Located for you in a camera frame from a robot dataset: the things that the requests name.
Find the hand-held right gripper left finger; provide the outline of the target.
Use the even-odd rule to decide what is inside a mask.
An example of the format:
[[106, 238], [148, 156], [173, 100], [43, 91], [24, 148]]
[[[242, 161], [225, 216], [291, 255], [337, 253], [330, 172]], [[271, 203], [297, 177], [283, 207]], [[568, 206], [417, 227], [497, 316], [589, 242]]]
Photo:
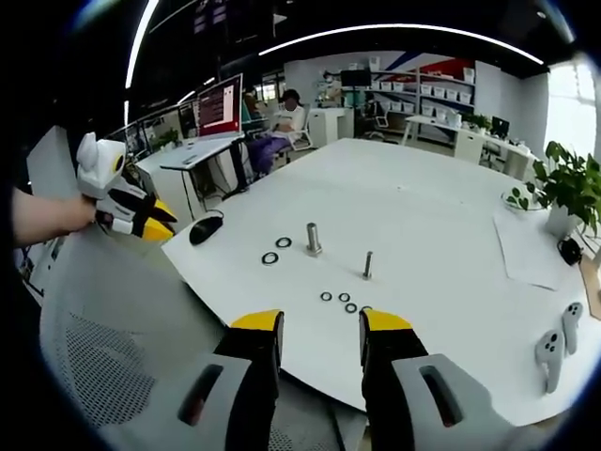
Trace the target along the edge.
[[265, 450], [279, 396], [285, 314], [235, 320], [213, 352], [158, 382], [141, 413], [105, 427], [113, 450]]

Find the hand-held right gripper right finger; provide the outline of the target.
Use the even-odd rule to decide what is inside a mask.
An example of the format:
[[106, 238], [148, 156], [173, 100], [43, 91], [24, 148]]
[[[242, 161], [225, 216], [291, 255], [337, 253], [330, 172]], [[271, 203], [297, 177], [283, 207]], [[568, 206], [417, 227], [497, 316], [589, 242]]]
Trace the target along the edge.
[[511, 425], [487, 389], [412, 325], [365, 307], [359, 314], [362, 396], [375, 450], [531, 450], [533, 429]]

